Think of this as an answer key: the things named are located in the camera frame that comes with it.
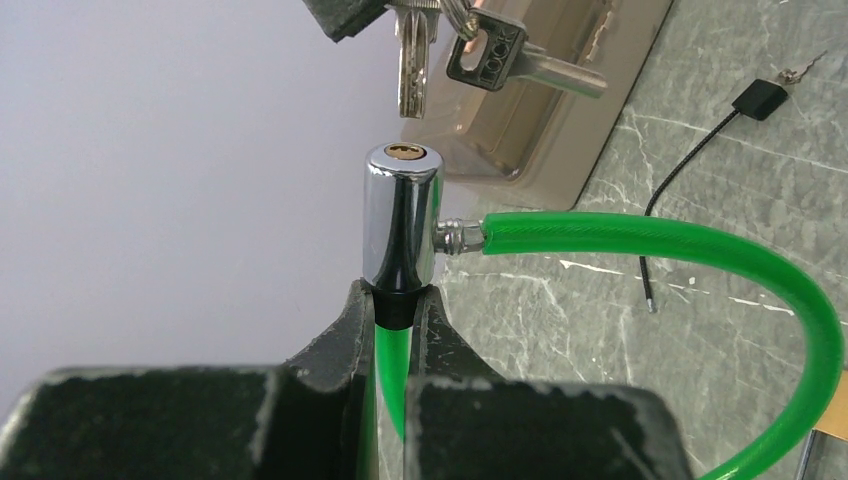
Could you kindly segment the black cable padlock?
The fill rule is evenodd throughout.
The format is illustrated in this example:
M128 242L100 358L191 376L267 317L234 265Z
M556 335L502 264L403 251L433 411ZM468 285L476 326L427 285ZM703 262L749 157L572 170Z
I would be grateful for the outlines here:
M654 209L662 194L668 189L683 169L691 163L707 146L707 144L721 133L733 120L739 116L743 116L756 121L764 121L781 105L783 105L788 98L789 92L787 89L783 85L774 81L756 79L749 84L748 87L731 103L732 110L724 118L722 118L717 125L709 130L661 181L659 186L650 196L643 215L645 217L650 217L654 213Z

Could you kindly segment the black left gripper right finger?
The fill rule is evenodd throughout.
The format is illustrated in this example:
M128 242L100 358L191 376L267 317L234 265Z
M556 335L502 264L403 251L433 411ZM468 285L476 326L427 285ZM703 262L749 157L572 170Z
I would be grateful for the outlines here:
M506 378L419 296L406 386L407 479L689 479L680 431L655 393Z

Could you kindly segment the green cable lock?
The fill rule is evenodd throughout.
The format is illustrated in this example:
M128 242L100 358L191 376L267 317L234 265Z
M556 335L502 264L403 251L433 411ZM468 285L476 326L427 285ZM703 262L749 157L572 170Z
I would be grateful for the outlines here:
M382 144L364 160L363 277L375 290L409 296L432 282L434 257L454 254L438 219L443 158L412 143ZM702 225L609 212L493 213L467 224L470 250L486 255L612 253L663 257L720 269L761 285L801 324L806 359L784 410L748 446L708 472L751 479L788 454L823 416L837 390L845 342L830 300L804 271L745 238Z

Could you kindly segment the silver cable lock keys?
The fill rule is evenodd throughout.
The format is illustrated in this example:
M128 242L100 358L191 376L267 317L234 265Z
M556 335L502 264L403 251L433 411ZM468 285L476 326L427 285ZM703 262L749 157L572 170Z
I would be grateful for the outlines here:
M602 74L551 57L530 43L521 22L469 1L388 1L386 6L395 13L400 42L397 98L402 118L424 117L430 45L442 16L457 34L446 63L446 75L454 81L497 92L508 80L521 78L592 98L608 88Z

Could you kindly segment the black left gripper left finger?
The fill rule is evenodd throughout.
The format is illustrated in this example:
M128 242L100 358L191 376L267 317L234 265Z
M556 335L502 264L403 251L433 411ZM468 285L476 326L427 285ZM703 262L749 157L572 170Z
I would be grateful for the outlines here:
M5 479L374 479L374 308L346 304L278 365L68 368L1 429Z

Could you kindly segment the silver key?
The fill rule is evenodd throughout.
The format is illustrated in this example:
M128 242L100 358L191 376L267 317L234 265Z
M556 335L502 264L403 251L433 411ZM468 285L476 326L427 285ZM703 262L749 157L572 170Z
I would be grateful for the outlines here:
M795 85L802 81L807 72L826 54L827 50L823 50L815 55L810 60L795 66L782 69L777 74L777 83L783 86Z

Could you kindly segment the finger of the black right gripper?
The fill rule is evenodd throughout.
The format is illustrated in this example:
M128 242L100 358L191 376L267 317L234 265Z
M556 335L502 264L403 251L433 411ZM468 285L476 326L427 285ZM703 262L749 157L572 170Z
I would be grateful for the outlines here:
M303 0L303 3L334 43L355 37L388 10L387 0Z

